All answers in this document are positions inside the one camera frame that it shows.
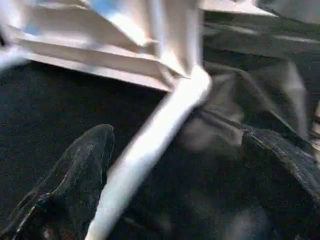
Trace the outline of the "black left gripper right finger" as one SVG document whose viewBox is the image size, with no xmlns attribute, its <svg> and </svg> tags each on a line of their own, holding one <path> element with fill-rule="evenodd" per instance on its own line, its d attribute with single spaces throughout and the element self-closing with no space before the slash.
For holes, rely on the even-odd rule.
<svg viewBox="0 0 320 240">
<path fill-rule="evenodd" d="M 320 238 L 320 168 L 316 159 L 269 130 L 242 135 L 250 185 L 277 233 L 286 240 Z"/>
</svg>

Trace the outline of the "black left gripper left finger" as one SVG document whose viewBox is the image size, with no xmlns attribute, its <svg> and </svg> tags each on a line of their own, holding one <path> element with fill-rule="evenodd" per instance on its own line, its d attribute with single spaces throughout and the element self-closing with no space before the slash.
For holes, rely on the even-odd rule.
<svg viewBox="0 0 320 240">
<path fill-rule="evenodd" d="M 114 128 L 87 130 L 13 210 L 2 240 L 83 240 L 93 219 L 115 144 Z"/>
</svg>

